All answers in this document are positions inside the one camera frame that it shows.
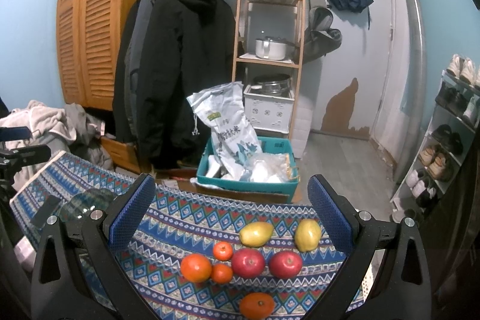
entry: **black bag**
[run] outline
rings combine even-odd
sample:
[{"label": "black bag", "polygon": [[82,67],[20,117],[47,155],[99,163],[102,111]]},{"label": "black bag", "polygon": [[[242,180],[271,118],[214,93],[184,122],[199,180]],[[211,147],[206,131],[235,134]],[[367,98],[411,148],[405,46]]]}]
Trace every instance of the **black bag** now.
[{"label": "black bag", "polygon": [[327,8],[326,0],[306,1],[309,18],[308,27],[305,29],[304,63],[325,56],[342,44],[342,33],[338,29],[330,29],[333,14]]}]

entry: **blue wall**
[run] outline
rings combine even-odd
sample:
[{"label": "blue wall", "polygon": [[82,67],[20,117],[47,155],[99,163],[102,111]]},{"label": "blue wall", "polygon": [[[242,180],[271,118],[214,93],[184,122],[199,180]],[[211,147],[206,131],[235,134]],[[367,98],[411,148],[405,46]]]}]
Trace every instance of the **blue wall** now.
[{"label": "blue wall", "polygon": [[0,96],[11,110],[31,99],[63,107],[57,0],[0,0]]},{"label": "blue wall", "polygon": [[420,0],[427,49],[427,93],[422,126],[434,109],[443,69],[452,55],[470,57],[480,67],[480,11],[472,0]]}]

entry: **louvered door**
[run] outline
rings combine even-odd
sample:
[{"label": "louvered door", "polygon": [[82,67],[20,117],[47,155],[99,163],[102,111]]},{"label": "louvered door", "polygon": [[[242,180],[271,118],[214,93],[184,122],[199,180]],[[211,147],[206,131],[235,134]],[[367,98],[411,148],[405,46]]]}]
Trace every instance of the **louvered door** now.
[{"label": "louvered door", "polygon": [[112,53],[111,0],[83,0],[80,14],[80,60],[88,105],[111,110],[115,61]]},{"label": "louvered door", "polygon": [[134,1],[58,0],[58,65],[67,103],[112,110],[121,29]]},{"label": "louvered door", "polygon": [[57,2],[57,58],[66,103],[86,105],[79,53],[79,11],[81,0]]}]

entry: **apple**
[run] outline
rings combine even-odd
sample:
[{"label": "apple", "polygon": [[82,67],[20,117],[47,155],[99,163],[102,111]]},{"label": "apple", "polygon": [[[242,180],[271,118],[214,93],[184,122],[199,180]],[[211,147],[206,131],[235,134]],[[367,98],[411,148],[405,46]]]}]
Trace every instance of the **apple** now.
[{"label": "apple", "polygon": [[233,272],[242,278],[258,277],[265,268],[263,255],[253,248],[242,248],[231,259]]},{"label": "apple", "polygon": [[301,256],[293,251],[277,252],[268,262],[270,273],[277,278],[288,279],[298,275],[302,269]]}]

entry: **teal plastic crate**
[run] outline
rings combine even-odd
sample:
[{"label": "teal plastic crate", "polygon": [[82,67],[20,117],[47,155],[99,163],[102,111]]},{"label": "teal plastic crate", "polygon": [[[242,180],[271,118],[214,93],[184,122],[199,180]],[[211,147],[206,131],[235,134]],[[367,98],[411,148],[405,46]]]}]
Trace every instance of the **teal plastic crate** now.
[{"label": "teal plastic crate", "polygon": [[[293,158],[293,151],[290,141],[288,139],[278,139],[275,137],[259,137],[258,140],[262,143],[262,151],[268,153],[288,153],[290,155],[290,164],[296,167]],[[293,179],[287,183],[255,183],[255,182],[241,182],[229,181],[220,178],[207,178],[205,174],[208,171],[208,156],[213,155],[212,139],[208,141],[205,152],[203,153],[200,165],[197,170],[198,183],[203,185],[215,185],[225,190],[256,192],[256,193],[277,193],[287,194],[289,196],[287,202],[291,202],[295,190],[297,188],[299,179]]]}]

